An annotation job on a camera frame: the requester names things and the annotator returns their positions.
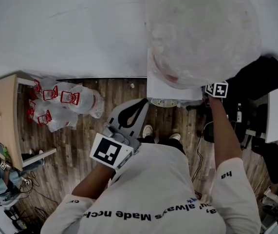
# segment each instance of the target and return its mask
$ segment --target person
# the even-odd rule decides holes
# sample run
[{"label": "person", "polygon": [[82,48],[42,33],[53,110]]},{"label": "person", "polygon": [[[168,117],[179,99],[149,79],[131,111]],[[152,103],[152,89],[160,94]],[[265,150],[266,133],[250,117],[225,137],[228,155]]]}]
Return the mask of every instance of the person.
[{"label": "person", "polygon": [[241,149],[219,99],[213,115],[216,177],[210,204],[195,197],[179,135],[153,143],[146,127],[138,154],[116,171],[98,164],[66,195],[41,234],[258,234],[256,197]]},{"label": "person", "polygon": [[[33,156],[34,151],[31,149],[29,154],[22,154],[22,159],[26,160]],[[9,166],[7,166],[5,170],[0,168],[0,204],[17,196],[19,194],[19,187],[22,183],[21,177],[26,176],[29,172],[41,165],[44,165],[43,159],[24,167],[21,172],[12,170]]]}]

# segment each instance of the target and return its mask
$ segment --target wooden floor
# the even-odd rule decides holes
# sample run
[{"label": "wooden floor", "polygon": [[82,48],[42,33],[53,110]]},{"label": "wooden floor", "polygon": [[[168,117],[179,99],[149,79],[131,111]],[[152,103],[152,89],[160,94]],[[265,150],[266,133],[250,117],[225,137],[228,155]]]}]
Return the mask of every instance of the wooden floor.
[{"label": "wooden floor", "polygon": [[[96,89],[105,98],[105,113],[101,119],[90,116],[79,116],[76,130],[64,128],[50,133],[47,127],[39,127],[26,120],[26,110],[30,88],[21,87],[18,99],[19,138],[22,152],[30,148],[48,150],[57,148],[57,152],[45,158],[45,165],[35,171],[40,187],[35,189],[56,201],[52,202],[37,192],[32,191],[26,199],[20,200],[16,206],[25,215],[36,217],[35,207],[51,214],[66,194],[95,167],[96,162],[89,158],[95,134],[101,132],[112,109],[128,100],[146,96],[145,79],[84,79],[73,80]],[[187,111],[179,108],[159,108],[150,106],[146,123],[153,126],[157,137],[168,137],[174,132],[181,133],[181,142],[190,161],[190,174],[193,176],[198,167],[199,157],[196,154],[199,138],[197,131],[203,129],[203,116],[197,110]],[[195,181],[195,190],[203,194],[203,201],[209,200],[212,180],[215,174],[213,144],[201,141],[200,153],[204,157],[203,166]],[[248,147],[243,151],[243,160],[248,179],[259,201],[265,189],[271,184],[268,172],[261,156],[253,153]]]}]

